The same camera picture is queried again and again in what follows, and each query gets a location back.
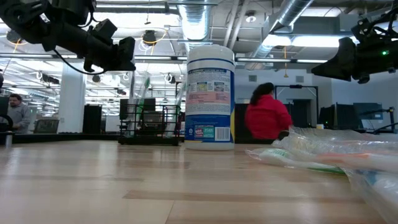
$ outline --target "red jacket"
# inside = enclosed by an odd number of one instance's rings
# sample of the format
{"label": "red jacket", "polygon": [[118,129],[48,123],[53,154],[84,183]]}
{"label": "red jacket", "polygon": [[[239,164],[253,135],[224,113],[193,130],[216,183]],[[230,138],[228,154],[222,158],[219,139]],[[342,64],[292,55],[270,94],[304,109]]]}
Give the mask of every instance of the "red jacket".
{"label": "red jacket", "polygon": [[285,105],[271,95],[264,95],[257,105],[248,106],[245,122],[255,139],[277,139],[281,131],[293,125]]}

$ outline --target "plastic bag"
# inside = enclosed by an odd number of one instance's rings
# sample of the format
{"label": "plastic bag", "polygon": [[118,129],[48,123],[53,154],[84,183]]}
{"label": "plastic bag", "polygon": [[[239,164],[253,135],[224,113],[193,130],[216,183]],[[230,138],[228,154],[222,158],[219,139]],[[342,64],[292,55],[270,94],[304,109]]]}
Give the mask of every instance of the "plastic bag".
{"label": "plastic bag", "polygon": [[284,149],[255,149],[255,150],[246,150],[246,154],[248,154],[253,159],[257,159],[265,164],[275,165],[275,166],[284,166],[288,168],[301,168],[301,169],[311,169],[322,172],[331,172],[336,174],[344,174],[344,171],[337,167],[319,164],[316,162],[302,162],[298,161],[297,158]]}
{"label": "plastic bag", "polygon": [[180,113],[180,107],[181,107],[181,102],[182,102],[182,96],[185,94],[185,91],[187,90],[187,83],[183,82],[181,85],[180,92],[178,93],[176,99],[175,99],[175,108],[172,108],[170,110],[170,114],[172,114],[171,118],[167,118],[169,123],[167,124],[166,127],[166,132],[165,132],[165,137],[171,138],[174,134],[174,129],[176,125],[176,120],[177,120],[177,115]]}
{"label": "plastic bag", "polygon": [[[150,85],[150,73],[145,73],[142,76],[141,85],[138,90],[135,89],[135,82],[137,81],[138,75],[134,74],[131,77],[131,92],[129,97],[129,104],[137,105],[136,107],[129,107],[128,113],[130,114],[127,119],[130,121],[139,121],[141,118],[141,111],[144,109],[145,95]],[[136,130],[138,122],[129,123],[129,130]],[[134,131],[128,131],[124,133],[126,137],[132,137]]]}
{"label": "plastic bag", "polygon": [[398,175],[386,172],[369,172],[344,169],[353,190],[376,209],[383,219],[398,223]]}
{"label": "plastic bag", "polygon": [[272,147],[275,147],[275,148],[277,148],[277,149],[283,149],[283,148],[284,148],[284,146],[282,145],[282,143],[280,143],[280,140],[275,140],[275,141],[272,143],[271,146],[272,146]]}
{"label": "plastic bag", "polygon": [[291,128],[283,147],[308,162],[398,173],[398,142],[354,131]]}
{"label": "plastic bag", "polygon": [[280,143],[298,159],[344,167],[351,186],[390,224],[398,223],[397,136],[291,128]]}

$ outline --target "gray shirt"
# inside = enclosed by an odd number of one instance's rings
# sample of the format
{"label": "gray shirt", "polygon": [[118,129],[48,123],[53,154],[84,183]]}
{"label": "gray shirt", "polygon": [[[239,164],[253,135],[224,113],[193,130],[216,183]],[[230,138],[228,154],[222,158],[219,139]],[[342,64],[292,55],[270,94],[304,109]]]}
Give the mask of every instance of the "gray shirt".
{"label": "gray shirt", "polygon": [[26,106],[23,103],[15,107],[8,106],[7,115],[12,119],[14,125],[18,124],[19,126],[21,126],[18,130],[16,130],[16,133],[19,134],[27,133],[31,117],[31,112],[28,106]]}

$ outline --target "wooden table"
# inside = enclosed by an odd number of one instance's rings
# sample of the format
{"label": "wooden table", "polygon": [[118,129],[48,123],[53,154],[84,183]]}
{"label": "wooden table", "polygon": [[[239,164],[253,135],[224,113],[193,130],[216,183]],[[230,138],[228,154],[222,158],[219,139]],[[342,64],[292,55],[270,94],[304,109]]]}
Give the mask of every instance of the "wooden table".
{"label": "wooden table", "polygon": [[342,175],[266,166],[235,151],[113,141],[0,150],[4,224],[383,224]]}

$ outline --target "disinfecting wipes container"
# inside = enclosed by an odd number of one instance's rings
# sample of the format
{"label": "disinfecting wipes container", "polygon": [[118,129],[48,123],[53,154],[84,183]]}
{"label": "disinfecting wipes container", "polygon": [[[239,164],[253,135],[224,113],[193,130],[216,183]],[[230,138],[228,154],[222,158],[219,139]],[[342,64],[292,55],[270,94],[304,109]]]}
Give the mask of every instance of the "disinfecting wipes container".
{"label": "disinfecting wipes container", "polygon": [[234,53],[219,45],[196,47],[187,68],[187,149],[234,149]]}

